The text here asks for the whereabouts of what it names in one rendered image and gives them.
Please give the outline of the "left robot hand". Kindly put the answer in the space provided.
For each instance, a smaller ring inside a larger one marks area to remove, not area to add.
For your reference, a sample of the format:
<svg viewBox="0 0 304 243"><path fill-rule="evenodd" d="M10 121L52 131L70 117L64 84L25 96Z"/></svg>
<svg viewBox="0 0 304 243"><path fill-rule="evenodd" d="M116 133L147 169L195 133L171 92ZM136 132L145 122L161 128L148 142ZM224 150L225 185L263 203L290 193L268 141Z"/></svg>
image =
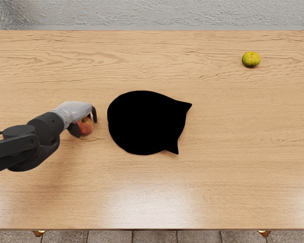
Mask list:
<svg viewBox="0 0 304 243"><path fill-rule="evenodd" d="M63 129L77 138L81 137L77 124L79 119L87 116L93 123L97 123L96 108L88 102L66 101L50 112L58 115L62 119Z"/></svg>

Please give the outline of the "red apple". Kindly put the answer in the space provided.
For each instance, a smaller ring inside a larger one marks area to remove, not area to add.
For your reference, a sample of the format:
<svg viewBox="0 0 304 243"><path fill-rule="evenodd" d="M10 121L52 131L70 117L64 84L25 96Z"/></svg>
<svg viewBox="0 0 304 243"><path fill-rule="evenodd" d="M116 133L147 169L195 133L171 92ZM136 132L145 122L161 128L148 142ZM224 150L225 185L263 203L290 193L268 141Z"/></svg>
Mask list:
<svg viewBox="0 0 304 243"><path fill-rule="evenodd" d="M77 124L79 126L81 136L87 136L93 131L93 121L87 116L79 119Z"/></svg>

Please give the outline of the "green-yellow citrus fruit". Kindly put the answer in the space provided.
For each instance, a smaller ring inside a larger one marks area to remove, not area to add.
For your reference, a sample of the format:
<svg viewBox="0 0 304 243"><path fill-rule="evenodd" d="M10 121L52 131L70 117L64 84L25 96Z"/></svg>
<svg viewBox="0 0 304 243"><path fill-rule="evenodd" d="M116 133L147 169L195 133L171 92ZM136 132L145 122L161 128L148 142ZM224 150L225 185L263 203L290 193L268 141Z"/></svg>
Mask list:
<svg viewBox="0 0 304 243"><path fill-rule="evenodd" d="M242 63L248 68L254 68L261 62L261 56L257 52L248 51L242 56Z"/></svg>

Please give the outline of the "black cat-shaped plate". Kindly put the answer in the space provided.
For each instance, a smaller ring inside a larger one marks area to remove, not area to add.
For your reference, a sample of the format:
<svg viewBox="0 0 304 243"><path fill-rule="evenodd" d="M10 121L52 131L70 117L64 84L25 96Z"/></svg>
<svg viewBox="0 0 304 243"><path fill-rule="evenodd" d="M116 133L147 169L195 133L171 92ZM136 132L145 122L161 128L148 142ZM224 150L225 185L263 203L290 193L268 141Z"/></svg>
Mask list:
<svg viewBox="0 0 304 243"><path fill-rule="evenodd" d="M119 95L107 109L109 133L121 149L136 155L179 154L178 139L192 104L152 91Z"/></svg>

